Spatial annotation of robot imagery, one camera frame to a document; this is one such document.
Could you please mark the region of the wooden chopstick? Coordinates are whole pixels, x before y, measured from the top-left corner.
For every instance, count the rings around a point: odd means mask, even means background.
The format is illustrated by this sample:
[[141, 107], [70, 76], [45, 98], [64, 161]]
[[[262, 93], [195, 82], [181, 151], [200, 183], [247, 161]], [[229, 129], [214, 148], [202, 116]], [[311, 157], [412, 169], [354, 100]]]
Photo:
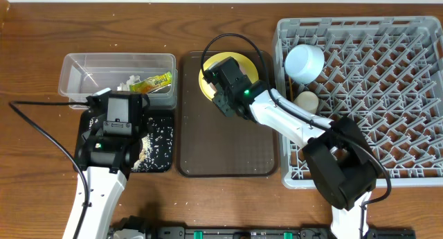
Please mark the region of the wooden chopstick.
[[288, 82], [289, 82], [289, 97], [290, 97], [290, 101], [294, 100], [293, 97], [293, 87], [292, 87], [292, 79], [290, 77], [288, 77]]

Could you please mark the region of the white tissue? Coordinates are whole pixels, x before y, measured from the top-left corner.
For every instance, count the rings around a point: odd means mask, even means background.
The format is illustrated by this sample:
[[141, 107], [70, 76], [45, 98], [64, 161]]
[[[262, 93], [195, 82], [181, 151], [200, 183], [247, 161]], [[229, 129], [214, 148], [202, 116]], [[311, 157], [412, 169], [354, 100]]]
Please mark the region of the white tissue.
[[122, 82], [120, 83], [120, 85], [117, 87], [118, 91], [129, 91], [130, 87], [132, 85], [135, 85], [136, 83], [139, 83], [140, 80], [140, 76], [130, 76], [129, 79], [126, 81], [126, 83]]

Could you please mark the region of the cream cup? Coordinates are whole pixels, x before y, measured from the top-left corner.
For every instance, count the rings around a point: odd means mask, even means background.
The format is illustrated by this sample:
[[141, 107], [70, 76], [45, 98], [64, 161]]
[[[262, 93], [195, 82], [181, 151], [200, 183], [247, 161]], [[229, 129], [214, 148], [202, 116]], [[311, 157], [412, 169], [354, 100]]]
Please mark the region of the cream cup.
[[315, 93], [304, 91], [298, 94], [293, 103], [303, 110], [315, 114], [319, 106], [319, 99]]

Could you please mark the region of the blue bowl with rice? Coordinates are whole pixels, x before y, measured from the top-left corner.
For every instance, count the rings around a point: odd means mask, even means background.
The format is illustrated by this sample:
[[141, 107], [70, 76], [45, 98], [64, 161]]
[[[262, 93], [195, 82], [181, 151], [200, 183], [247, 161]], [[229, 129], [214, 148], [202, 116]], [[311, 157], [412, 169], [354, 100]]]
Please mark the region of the blue bowl with rice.
[[325, 56], [320, 47], [300, 44], [288, 52], [284, 70], [294, 82], [305, 85], [317, 79], [324, 63]]

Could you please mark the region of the green snack wrapper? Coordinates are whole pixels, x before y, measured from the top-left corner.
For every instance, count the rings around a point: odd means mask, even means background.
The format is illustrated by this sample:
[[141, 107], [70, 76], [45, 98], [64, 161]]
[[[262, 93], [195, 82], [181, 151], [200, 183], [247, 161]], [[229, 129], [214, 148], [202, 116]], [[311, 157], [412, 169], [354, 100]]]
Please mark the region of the green snack wrapper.
[[148, 94], [162, 89], [172, 83], [172, 73], [168, 71], [162, 75], [152, 76], [143, 81], [130, 84], [129, 90], [142, 94]]

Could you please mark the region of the pink bowl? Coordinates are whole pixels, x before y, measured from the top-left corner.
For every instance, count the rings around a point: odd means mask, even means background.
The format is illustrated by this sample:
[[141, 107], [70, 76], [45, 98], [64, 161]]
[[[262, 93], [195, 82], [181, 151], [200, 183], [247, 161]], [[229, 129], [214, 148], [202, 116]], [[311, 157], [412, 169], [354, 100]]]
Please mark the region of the pink bowl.
[[[212, 68], [216, 67], [217, 65], [219, 65], [220, 63], [221, 63], [220, 61], [216, 61], [216, 62], [212, 63], [212, 64], [208, 67], [208, 69], [212, 69]], [[240, 71], [242, 72], [243, 75], [246, 75], [246, 74], [247, 74], [247, 70], [246, 70], [246, 68], [243, 67], [241, 64], [239, 64], [239, 69], [240, 69]]]

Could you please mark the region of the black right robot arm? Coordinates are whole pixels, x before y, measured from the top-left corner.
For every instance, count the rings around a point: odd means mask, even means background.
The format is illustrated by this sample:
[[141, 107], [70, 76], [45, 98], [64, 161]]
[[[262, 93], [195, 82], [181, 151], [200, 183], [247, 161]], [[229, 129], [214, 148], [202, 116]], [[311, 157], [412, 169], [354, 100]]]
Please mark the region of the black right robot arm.
[[210, 88], [215, 90], [212, 101], [225, 116], [237, 114], [270, 127], [301, 148], [316, 189], [332, 206], [336, 238], [367, 236], [367, 206], [385, 170], [352, 119], [332, 121], [311, 114], [262, 80], [218, 82]]

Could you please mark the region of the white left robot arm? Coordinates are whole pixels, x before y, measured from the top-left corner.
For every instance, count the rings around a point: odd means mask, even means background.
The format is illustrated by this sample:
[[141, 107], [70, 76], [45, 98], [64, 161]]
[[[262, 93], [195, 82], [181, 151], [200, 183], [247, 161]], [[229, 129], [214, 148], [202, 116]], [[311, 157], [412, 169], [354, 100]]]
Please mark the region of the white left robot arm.
[[75, 147], [78, 184], [64, 238], [106, 238], [117, 202], [138, 160], [147, 125], [110, 121], [79, 128]]

